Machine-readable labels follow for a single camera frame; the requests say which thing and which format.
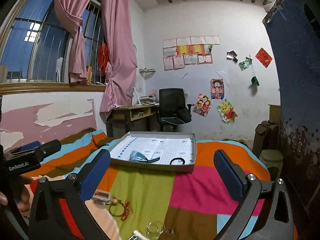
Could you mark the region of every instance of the suitcase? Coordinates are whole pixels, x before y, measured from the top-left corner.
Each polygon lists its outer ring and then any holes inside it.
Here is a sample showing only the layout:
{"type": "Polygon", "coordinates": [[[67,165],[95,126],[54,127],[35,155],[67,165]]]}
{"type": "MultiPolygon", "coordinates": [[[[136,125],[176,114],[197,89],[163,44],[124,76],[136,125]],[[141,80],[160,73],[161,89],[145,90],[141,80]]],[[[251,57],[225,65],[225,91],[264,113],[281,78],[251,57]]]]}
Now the suitcase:
{"type": "Polygon", "coordinates": [[[279,124],[263,121],[255,129],[252,152],[259,158],[262,150],[276,150],[278,144],[279,124]]]}

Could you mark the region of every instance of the pink wall paint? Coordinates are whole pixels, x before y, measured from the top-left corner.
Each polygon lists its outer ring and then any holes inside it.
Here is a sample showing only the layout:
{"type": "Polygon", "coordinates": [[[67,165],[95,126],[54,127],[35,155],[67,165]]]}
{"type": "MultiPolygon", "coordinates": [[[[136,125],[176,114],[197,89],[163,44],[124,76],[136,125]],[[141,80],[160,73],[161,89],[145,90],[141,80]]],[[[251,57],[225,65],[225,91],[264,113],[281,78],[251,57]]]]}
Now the pink wall paint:
{"type": "Polygon", "coordinates": [[[92,112],[93,115],[63,121],[61,124],[54,127],[41,126],[34,123],[37,121],[37,112],[39,109],[50,104],[14,109],[2,113],[1,130],[23,133],[23,139],[19,140],[11,147],[15,148],[34,141],[43,143],[54,139],[61,140],[89,127],[96,129],[97,124],[94,115],[93,99],[88,99],[88,101],[92,101],[92,111],[90,112],[92,112]]]}

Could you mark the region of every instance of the chair armrest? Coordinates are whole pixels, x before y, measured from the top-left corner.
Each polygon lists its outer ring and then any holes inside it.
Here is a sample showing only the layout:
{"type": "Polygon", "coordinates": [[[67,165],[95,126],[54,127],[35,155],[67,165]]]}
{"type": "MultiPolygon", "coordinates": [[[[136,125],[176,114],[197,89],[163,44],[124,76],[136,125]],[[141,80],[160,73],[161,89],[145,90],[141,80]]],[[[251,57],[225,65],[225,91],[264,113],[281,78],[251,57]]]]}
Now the chair armrest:
{"type": "Polygon", "coordinates": [[[189,110],[190,113],[191,113],[191,107],[194,106],[194,105],[195,105],[195,104],[187,104],[188,110],[189,110]]]}

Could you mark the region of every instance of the wooden window sill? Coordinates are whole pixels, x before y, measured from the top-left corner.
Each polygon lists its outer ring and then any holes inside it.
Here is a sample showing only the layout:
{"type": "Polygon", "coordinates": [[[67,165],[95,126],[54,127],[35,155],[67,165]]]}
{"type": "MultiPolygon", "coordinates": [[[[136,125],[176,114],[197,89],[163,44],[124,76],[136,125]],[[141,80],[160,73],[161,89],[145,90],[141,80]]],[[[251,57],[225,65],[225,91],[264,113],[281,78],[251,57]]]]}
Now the wooden window sill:
{"type": "Polygon", "coordinates": [[[104,92],[106,86],[68,83],[5,83],[0,84],[0,95],[38,92],[104,92]]]}

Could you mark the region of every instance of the bracelet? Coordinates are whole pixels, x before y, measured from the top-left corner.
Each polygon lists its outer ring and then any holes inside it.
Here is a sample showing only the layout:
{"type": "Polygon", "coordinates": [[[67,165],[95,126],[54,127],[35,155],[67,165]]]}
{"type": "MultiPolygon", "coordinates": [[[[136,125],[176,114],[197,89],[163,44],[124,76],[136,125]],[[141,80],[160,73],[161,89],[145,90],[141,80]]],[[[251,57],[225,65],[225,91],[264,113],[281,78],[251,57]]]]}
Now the bracelet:
{"type": "Polygon", "coordinates": [[[114,217],[121,217],[121,220],[124,221],[127,219],[128,215],[129,215],[129,211],[130,211],[130,208],[129,208],[129,201],[125,200],[125,203],[123,203],[120,199],[116,199],[114,198],[109,206],[109,213],[114,216],[114,217]],[[112,214],[111,212],[111,206],[116,206],[116,205],[122,205],[124,210],[123,212],[120,214],[120,215],[115,215],[115,214],[112,214]]]}
{"type": "Polygon", "coordinates": [[[184,165],[184,164],[186,163],[185,160],[182,159],[182,158],[174,158],[174,159],[172,159],[172,160],[170,161],[170,165],[173,163],[173,161],[176,161],[176,160],[182,161],[182,164],[181,164],[181,165],[184,165]]]}

